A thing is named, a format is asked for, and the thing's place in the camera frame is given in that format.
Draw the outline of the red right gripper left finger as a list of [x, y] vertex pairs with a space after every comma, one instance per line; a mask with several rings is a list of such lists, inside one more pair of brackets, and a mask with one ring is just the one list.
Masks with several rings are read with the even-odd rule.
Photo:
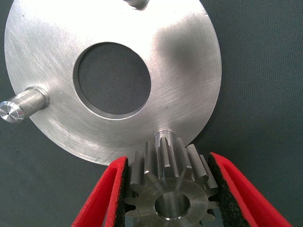
[[126, 156], [114, 160], [87, 198], [73, 227], [124, 227], [124, 187], [128, 170]]

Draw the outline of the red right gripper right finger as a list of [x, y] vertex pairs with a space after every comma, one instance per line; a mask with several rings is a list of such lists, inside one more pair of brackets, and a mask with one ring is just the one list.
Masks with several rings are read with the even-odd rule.
[[210, 153], [225, 227], [290, 227], [291, 224], [227, 158]]

